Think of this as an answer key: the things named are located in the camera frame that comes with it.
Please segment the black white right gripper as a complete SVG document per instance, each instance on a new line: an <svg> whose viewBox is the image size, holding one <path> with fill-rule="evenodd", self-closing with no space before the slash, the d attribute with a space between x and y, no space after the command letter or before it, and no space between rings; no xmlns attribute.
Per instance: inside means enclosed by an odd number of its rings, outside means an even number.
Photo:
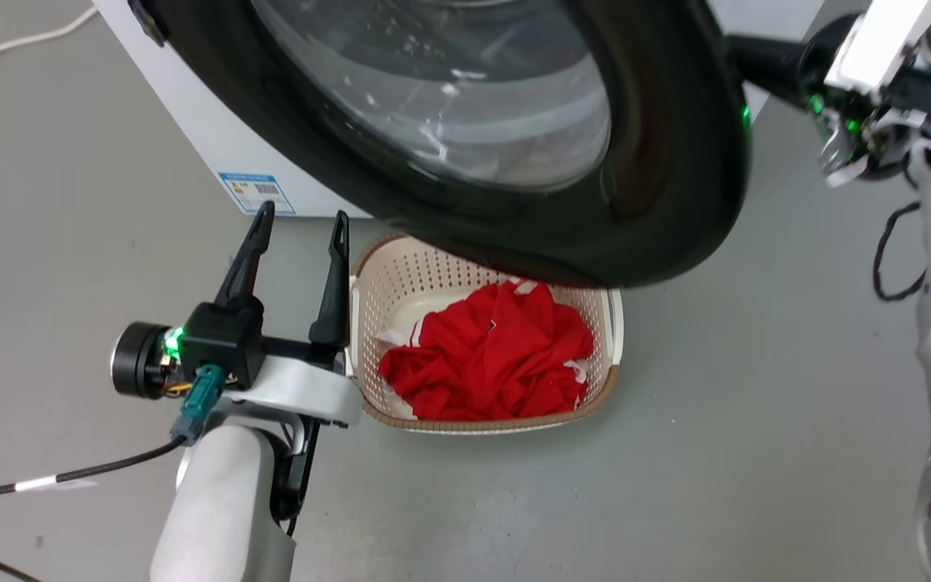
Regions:
<svg viewBox="0 0 931 582"><path fill-rule="evenodd" d="M872 1L809 43L725 40L745 82L813 115L832 187L931 162L931 1Z"/></svg>

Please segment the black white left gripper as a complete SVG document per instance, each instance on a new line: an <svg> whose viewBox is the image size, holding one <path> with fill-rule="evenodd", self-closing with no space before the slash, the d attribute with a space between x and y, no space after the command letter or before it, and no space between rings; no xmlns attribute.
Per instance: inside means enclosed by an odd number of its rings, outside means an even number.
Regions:
<svg viewBox="0 0 931 582"><path fill-rule="evenodd" d="M350 217L336 214L320 310L307 342L262 332L255 283L274 221L275 202L266 201L214 302L200 303L181 327L133 322L122 332L110 360L119 394L158 400L211 371L221 373L217 411L233 406L256 419L302 416L341 428L358 423L362 395L341 367L350 344Z"/></svg>

